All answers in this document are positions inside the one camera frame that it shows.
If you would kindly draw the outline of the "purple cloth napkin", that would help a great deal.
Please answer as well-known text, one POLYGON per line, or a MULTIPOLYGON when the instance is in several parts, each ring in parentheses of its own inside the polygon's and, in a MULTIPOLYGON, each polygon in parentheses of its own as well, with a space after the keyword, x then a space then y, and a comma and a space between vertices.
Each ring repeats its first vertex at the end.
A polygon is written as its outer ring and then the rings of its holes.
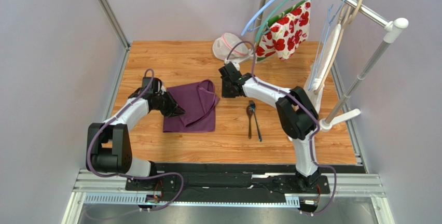
POLYGON ((216 110, 219 97, 215 85, 209 80, 169 87, 168 91, 185 114, 164 118, 164 133, 204 133, 216 128, 216 110))

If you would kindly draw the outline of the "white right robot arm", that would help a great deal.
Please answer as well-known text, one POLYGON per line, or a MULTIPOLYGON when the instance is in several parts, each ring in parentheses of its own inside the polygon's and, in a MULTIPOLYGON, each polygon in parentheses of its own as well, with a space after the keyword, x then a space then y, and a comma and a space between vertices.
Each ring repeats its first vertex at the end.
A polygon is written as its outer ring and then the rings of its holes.
POLYGON ((281 88, 250 73, 243 75, 232 62, 219 72, 222 97, 250 97, 277 110, 283 131, 294 144, 298 177, 308 187, 313 185, 320 177, 314 148, 319 116, 305 90, 299 86, 281 88))

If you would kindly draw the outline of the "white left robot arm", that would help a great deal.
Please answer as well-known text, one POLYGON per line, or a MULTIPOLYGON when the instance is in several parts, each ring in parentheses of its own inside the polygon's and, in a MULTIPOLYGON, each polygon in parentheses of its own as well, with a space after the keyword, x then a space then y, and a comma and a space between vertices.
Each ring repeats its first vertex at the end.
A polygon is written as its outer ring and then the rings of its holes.
POLYGON ((87 170, 99 177, 154 178, 154 163, 134 157, 130 142, 130 131, 153 110, 166 118, 185 113, 160 79, 144 77, 116 114, 88 127, 87 170))

